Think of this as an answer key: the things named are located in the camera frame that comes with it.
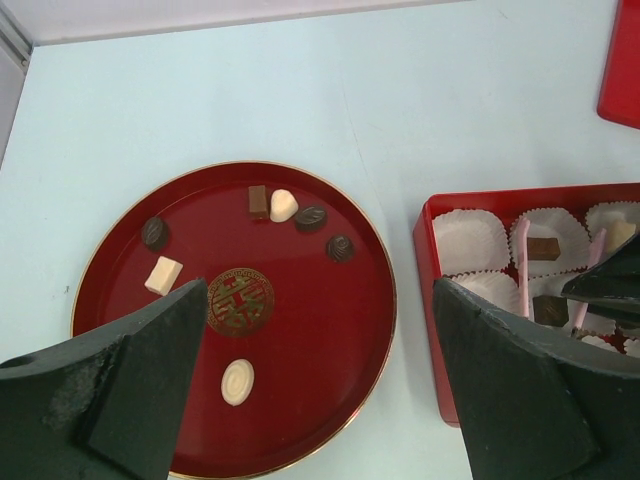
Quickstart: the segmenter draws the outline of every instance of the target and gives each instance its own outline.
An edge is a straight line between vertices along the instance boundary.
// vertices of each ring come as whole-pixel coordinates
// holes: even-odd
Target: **white table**
[[[471,477],[437,411],[411,230],[436,192],[640,177],[596,116],[614,0],[478,0],[36,49],[0,170],[0,361],[69,337],[96,244],[145,192],[263,159],[348,192],[399,315],[359,417],[275,479]]]

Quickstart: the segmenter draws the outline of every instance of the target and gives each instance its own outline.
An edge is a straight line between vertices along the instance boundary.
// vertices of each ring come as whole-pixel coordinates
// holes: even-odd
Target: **white paper cup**
[[[535,312],[533,310],[533,297],[540,295],[552,295],[560,297],[565,283],[575,278],[577,273],[567,273],[564,275],[550,275],[547,277],[532,278],[529,280],[529,319],[535,322]],[[580,302],[567,300],[567,310],[569,311],[569,321],[562,327],[562,331],[567,335],[571,334],[573,319],[578,310]],[[601,317],[587,312],[582,324],[582,332],[590,335],[613,335],[616,331],[616,322],[610,318]]]
[[[538,208],[523,213],[514,222],[509,237],[511,257],[518,268],[518,242],[515,228],[522,217],[531,221],[527,238],[557,238],[560,256],[553,261],[529,260],[529,278],[571,272],[587,266],[589,234],[564,208]]]
[[[593,335],[587,335],[586,337],[582,337],[581,342],[588,343],[589,345],[593,345],[594,347],[602,348],[603,350],[609,350],[610,352],[620,353],[613,345],[608,344],[600,337],[595,337]]]
[[[631,339],[640,338],[640,328],[624,328],[618,325],[618,330],[620,330],[620,333],[625,337],[628,337]]]
[[[624,353],[630,357],[640,358],[640,340],[628,339],[624,342]]]
[[[518,286],[506,273],[467,273],[456,275],[451,280],[507,312],[519,313]]]
[[[599,203],[598,205],[591,207],[586,215],[587,229],[592,237],[595,236],[602,228],[609,229],[616,220],[639,224],[640,203]]]
[[[453,210],[433,220],[443,275],[502,270],[509,265],[507,233],[485,210]]]

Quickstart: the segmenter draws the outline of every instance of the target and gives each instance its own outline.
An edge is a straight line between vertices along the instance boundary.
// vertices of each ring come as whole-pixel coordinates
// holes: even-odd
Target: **gold double happiness symbol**
[[[209,284],[208,322],[227,337],[246,337],[273,313],[275,298],[269,280],[251,268],[233,268]]]

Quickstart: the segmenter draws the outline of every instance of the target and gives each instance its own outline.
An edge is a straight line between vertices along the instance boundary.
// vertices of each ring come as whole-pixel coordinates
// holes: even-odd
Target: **red object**
[[[497,215],[509,231],[513,222],[522,213],[534,208],[566,208],[576,218],[583,221],[587,210],[592,206],[597,203],[616,201],[640,201],[640,183],[451,193],[434,195],[424,204],[420,218],[413,230],[413,239],[420,273],[438,407],[440,415],[446,423],[456,427],[460,425],[431,308],[433,282],[442,277],[433,231],[433,219],[457,208],[488,210]],[[507,273],[517,278],[513,263],[507,269]]]
[[[304,234],[293,220],[252,220],[252,185],[266,185],[269,194],[288,189],[300,207],[323,206],[327,224]],[[260,272],[274,293],[263,310],[273,308],[271,316],[261,317],[247,336],[207,327],[171,470],[205,478],[252,476],[317,450],[358,412],[389,353],[395,286],[374,228],[342,193],[300,170],[245,162],[186,174],[137,203],[106,235],[81,282],[73,335],[158,298],[144,287],[158,255],[140,237],[155,215],[170,229],[159,254],[184,265],[174,287],[196,277],[214,284],[223,272],[246,268]],[[355,246],[344,264],[325,253],[336,234]],[[244,300],[233,296],[238,305]],[[239,358],[252,363],[255,383],[247,400],[232,407],[220,385],[225,368]]]
[[[598,115],[640,128],[640,0],[620,0]]]

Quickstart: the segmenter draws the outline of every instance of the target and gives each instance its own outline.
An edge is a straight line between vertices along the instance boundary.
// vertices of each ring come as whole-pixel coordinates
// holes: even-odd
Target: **white wall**
[[[0,48],[0,164],[11,133],[23,81],[22,71]]]
[[[36,44],[458,0],[0,0]]]

